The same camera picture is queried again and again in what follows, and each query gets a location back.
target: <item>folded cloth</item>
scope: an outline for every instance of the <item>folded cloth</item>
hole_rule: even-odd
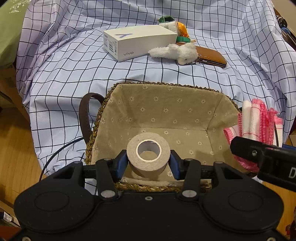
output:
[[[277,117],[277,114],[277,111],[273,108],[267,110],[262,100],[244,101],[242,113],[237,116],[238,125],[224,129],[228,143],[230,144],[234,137],[240,136],[281,147],[283,142],[283,120]],[[259,171],[256,163],[238,156],[234,157],[245,169],[252,172]]]

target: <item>roll of tape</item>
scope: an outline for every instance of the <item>roll of tape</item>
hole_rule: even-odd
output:
[[[140,156],[144,151],[152,151],[157,157],[153,160],[145,160]],[[141,177],[158,176],[163,172],[170,158],[168,142],[152,132],[133,137],[128,143],[126,152],[131,169]]]

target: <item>brown leather handle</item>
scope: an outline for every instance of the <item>brown leather handle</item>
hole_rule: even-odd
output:
[[[87,93],[82,97],[79,104],[79,124],[85,143],[89,142],[91,137],[91,126],[89,124],[89,100],[95,98],[103,104],[104,97],[97,93]]]

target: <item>vivo phone box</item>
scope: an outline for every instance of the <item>vivo phone box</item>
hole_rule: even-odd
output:
[[[175,44],[178,34],[159,25],[114,28],[104,31],[104,48],[119,62]]]

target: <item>checkered tablecloth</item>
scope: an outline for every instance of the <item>checkered tablecloth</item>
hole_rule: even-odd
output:
[[[103,30],[155,24],[165,15],[184,23],[196,45],[219,51],[227,67],[180,66],[148,55],[119,63],[102,48]],[[282,39],[270,0],[32,0],[17,54],[17,87],[43,167],[82,136],[84,94],[106,95],[113,84],[133,80],[215,89],[239,107],[262,99],[284,119],[285,141],[296,115],[295,67],[296,52]],[[91,103],[90,122],[98,107]],[[80,141],[66,148],[47,172],[82,160],[85,147]]]

